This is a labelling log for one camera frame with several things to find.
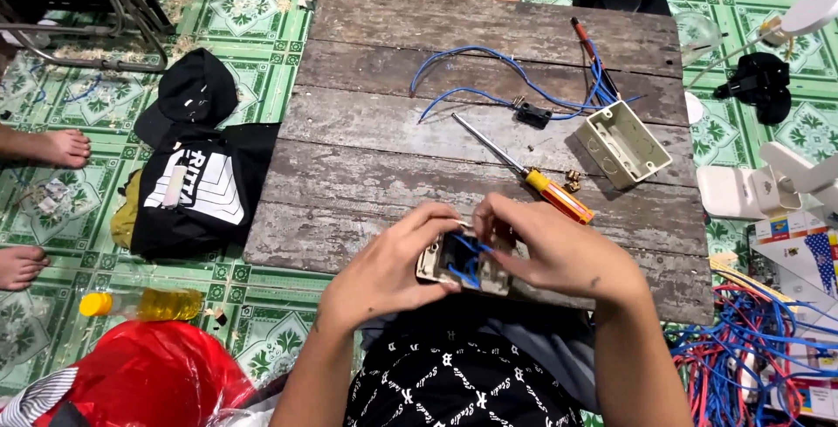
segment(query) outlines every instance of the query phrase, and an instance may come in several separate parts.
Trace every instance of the red plastic bag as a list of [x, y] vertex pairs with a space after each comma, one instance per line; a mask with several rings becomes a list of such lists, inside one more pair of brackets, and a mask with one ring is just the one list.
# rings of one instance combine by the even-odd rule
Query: red plastic bag
[[[129, 321], [78, 362], [71, 401], [91, 427], [200, 427], [256, 390], [212, 336], [177, 322]], [[35, 422], [49, 423], [58, 406]]]

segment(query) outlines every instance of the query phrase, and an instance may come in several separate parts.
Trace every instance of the plastic bottle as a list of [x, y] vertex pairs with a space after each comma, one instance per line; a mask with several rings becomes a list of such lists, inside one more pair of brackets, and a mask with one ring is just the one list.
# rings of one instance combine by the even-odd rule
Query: plastic bottle
[[89, 293], [79, 303], [79, 313], [123, 315], [128, 319], [189, 320], [203, 307], [204, 295], [195, 289], [140, 288], [131, 293]]

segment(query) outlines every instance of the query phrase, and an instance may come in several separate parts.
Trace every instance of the screwdriver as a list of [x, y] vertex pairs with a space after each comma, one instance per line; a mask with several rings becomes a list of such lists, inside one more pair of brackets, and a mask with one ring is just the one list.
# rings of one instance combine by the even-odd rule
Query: screwdriver
[[510, 167], [515, 169], [527, 185], [535, 188], [541, 197], [553, 205], [554, 208], [560, 210], [566, 216], [583, 225], [588, 224], [588, 222], [593, 219], [593, 211], [581, 204], [576, 198], [566, 193], [559, 185], [556, 184], [555, 181], [544, 176], [544, 174], [542, 174], [536, 167], [527, 168], [524, 165], [521, 165], [517, 160], [501, 150], [500, 147], [488, 140], [485, 135], [478, 132], [471, 124], [462, 119], [456, 112], [452, 113], [451, 116], [463, 125], [468, 132], [471, 132], [477, 140], [482, 142], [492, 152], [502, 158]]

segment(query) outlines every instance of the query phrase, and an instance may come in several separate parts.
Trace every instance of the black cap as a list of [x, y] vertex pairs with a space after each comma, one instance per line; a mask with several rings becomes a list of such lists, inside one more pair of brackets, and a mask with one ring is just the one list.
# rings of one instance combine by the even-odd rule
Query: black cap
[[162, 75], [158, 99], [134, 122], [144, 143], [158, 148], [174, 122], [215, 127], [239, 104], [236, 82], [224, 64], [205, 48], [196, 48]]

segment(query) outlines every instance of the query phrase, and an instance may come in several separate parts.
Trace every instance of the weathered wood plank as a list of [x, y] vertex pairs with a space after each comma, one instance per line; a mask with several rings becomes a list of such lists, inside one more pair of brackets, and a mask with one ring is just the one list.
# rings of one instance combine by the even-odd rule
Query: weathered wood plank
[[[417, 125], [416, 120], [428, 100], [314, 86], [295, 86], [293, 92], [280, 138], [500, 164], [494, 154], [450, 117], [452, 111], [458, 111], [522, 164], [604, 176], [572, 135], [582, 117], [552, 121], [539, 131], [514, 121], [512, 112], [506, 108], [441, 102]], [[646, 181], [696, 186], [690, 130], [655, 124], [649, 125], [649, 130], [672, 155], [673, 162]], [[603, 192], [613, 192], [610, 183], [603, 186]]]
[[[626, 247], [707, 255], [696, 189], [641, 184], [625, 193], [602, 193], [607, 187], [608, 179], [590, 178], [575, 194], [597, 213], [592, 226], [603, 235]], [[492, 191], [521, 201], [535, 199], [511, 170], [499, 165], [278, 139], [261, 199], [386, 219], [438, 200], [468, 217]]]
[[[355, 253], [393, 221], [349, 210], [261, 201], [247, 240], [248, 263], [315, 272], [341, 271]], [[710, 269], [704, 258], [627, 248], [646, 274], [663, 320], [712, 321]], [[515, 284], [516, 293], [551, 304], [592, 309], [592, 302]]]
[[[410, 84], [428, 52], [309, 39], [302, 53], [297, 85], [339, 90], [365, 91], [409, 96]], [[591, 85], [591, 71], [585, 67], [519, 62], [529, 79], [561, 100], [584, 102]], [[624, 72], [611, 75], [623, 98], [647, 95], [632, 101], [641, 121], [650, 124], [689, 126], [681, 80]], [[558, 107], [524, 82], [517, 72], [498, 59], [456, 55], [428, 67], [417, 82], [416, 97], [433, 100], [445, 91], [469, 86], [508, 101], [522, 95], [530, 103], [552, 111]], [[457, 93], [451, 100], [486, 103], [472, 93]]]
[[609, 69], [682, 78], [672, 17], [497, 0], [319, 0], [309, 38], [444, 51], [494, 48], [515, 59], [584, 65], [579, 17]]

